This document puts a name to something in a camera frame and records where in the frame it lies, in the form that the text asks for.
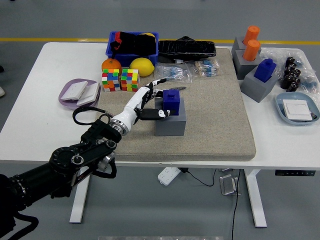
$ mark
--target white table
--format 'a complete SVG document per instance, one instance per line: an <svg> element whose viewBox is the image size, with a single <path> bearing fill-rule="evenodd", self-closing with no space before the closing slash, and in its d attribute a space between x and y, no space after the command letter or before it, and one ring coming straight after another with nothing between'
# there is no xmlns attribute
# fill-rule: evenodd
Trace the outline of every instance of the white table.
<svg viewBox="0 0 320 240"><path fill-rule="evenodd" d="M73 122L72 111L60 106L57 93L71 79L99 80L106 48L105 43L50 42L43 46L0 133L0 161L47 162L55 149L80 141L88 127ZM250 161L116 163L118 166L244 169L255 225L266 227L256 180L259 170L320 170L320 128L317 124L301 127L285 123L275 108L275 97L282 92L276 86L260 103L243 94L256 146L256 156ZM94 112L87 112L79 120L92 122L95 116ZM82 190L76 193L71 222L81 221L88 181L89 178L78 186Z"/></svg>

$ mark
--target table leg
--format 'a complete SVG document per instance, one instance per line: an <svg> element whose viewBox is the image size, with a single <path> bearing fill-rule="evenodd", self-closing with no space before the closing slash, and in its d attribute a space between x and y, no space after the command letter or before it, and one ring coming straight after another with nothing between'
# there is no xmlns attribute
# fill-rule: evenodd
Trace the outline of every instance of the table leg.
<svg viewBox="0 0 320 240"><path fill-rule="evenodd" d="M73 207L71 211L70 221L71 224L80 224L82 220L82 215L84 212L85 201L87 196L87 190L89 185L90 175L87 176L82 182L80 182L76 187Z"/></svg>
<svg viewBox="0 0 320 240"><path fill-rule="evenodd" d="M256 174L259 171L260 169L244 169L244 174L250 197L254 225L256 228L266 228L267 222L256 178Z"/></svg>

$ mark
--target gray holder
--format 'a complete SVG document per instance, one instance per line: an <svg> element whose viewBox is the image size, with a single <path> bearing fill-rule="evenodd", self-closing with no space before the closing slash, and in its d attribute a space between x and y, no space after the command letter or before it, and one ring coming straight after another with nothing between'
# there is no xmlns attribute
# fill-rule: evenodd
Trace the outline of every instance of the gray holder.
<svg viewBox="0 0 320 240"><path fill-rule="evenodd" d="M236 50L234 57L232 58L234 68L235 68L236 78L238 80L245 79L245 76L262 62L262 59L258 53L255 57L255 60L253 61L245 60L243 58L244 53L245 53L245 50Z"/></svg>
<svg viewBox="0 0 320 240"><path fill-rule="evenodd" d="M162 98L154 99L154 107L162 109ZM184 136L186 129L186 109L183 97L180 97L180 107L178 116L168 116L165 119L155 121L155 133L157 137L163 136Z"/></svg>
<svg viewBox="0 0 320 240"><path fill-rule="evenodd" d="M240 89L241 92L249 98L260 103L274 88L278 80L278 76L273 72L269 80L263 82L254 76L257 68L258 67L255 67L245 76Z"/></svg>
<svg viewBox="0 0 320 240"><path fill-rule="evenodd" d="M234 57L236 50L246 50L247 46L244 45L243 41L244 41L245 37L244 36L236 36L233 42L233 46L231 49L231 54L232 57Z"/></svg>

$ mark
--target black cable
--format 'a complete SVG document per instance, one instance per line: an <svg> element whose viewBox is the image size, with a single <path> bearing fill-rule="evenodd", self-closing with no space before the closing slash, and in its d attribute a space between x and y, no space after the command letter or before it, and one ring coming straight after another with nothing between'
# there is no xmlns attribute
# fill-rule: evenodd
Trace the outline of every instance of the black cable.
<svg viewBox="0 0 320 240"><path fill-rule="evenodd" d="M98 176L103 179L114 179L117 176L117 167L116 167L115 160L110 161L109 165L111 167L111 173L94 170L92 172L92 175Z"/></svg>
<svg viewBox="0 0 320 240"><path fill-rule="evenodd" d="M86 112L86 111L96 111L96 112L100 112L100 113L103 113L103 116L105 116L104 114L106 113L105 110L103 109L100 109L100 108L97 108L97 107L94 107L94 106L80 106L78 107L76 110L73 111L72 113L72 118L73 118L73 121L78 124L78 125L92 125L93 122L80 122L76 119L76 115L79 114L79 113L82 113L82 112Z"/></svg>
<svg viewBox="0 0 320 240"><path fill-rule="evenodd" d="M208 187L212 187L213 185L215 185L215 174L216 174L216 171L217 171L217 169L214 170L213 177L212 177L212 178L213 178L213 183L212 183L211 185L205 184L204 182L200 181L198 178L196 178L195 176L193 176L192 173L189 172L188 170L185 171L185 172L188 173L188 174L190 174L193 178L197 179L197 180L198 180L200 183L202 183L203 185L206 185L206 186L208 186Z"/></svg>
<svg viewBox="0 0 320 240"><path fill-rule="evenodd" d="M106 124L109 124L110 121L111 121L111 117L110 117L110 115L109 115L108 113L101 114L101 116L99 117L99 120L101 120L102 117L104 117L104 116L107 116L107 117L108 117L108 122L107 122Z"/></svg>
<svg viewBox="0 0 320 240"><path fill-rule="evenodd" d="M235 215L236 215L236 209L237 209L237 205L238 205L240 172L241 172L241 169L239 169L238 180L236 181L236 200L235 200L235 207L234 207L234 211L233 211L232 237L231 237L231 240L234 240Z"/></svg>
<svg viewBox="0 0 320 240"><path fill-rule="evenodd" d="M39 224L39 220L38 218L34 217L34 216L27 216L27 215L23 215L19 212L16 212L14 217L16 219L22 220L22 221L26 221L26 222L30 222L30 225L26 226L25 228L19 230L18 232L16 232L12 237L10 237L8 240L18 240L22 237L24 237L25 235L31 233L33 230L36 229L36 227Z"/></svg>

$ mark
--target gray floor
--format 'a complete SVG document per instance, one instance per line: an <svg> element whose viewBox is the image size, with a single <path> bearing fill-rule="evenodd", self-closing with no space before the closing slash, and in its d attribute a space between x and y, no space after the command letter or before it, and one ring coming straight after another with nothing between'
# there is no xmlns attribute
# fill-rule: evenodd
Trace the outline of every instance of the gray floor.
<svg viewBox="0 0 320 240"><path fill-rule="evenodd" d="M234 39L257 25L260 40L319 41L319 1L208 0L2 0L0 38L108 38L111 31L158 32L161 39ZM0 41L0 130L45 42ZM319 45L262 45L299 48L320 71ZM23 173L35 164L0 163L0 173ZM159 184L162 168L119 167L113 180L92 177L83 224L69 224L70 198L45 197L24 211L39 227L24 239L88 240L98 236L223 236L231 239L234 196L216 185L202 186L180 174L169 186ZM191 169L206 183L211 169ZM272 170L258 176L267 228L255 228L245 178L235 218L235 238L316 240L320 236L319 175L279 177Z"/></svg>

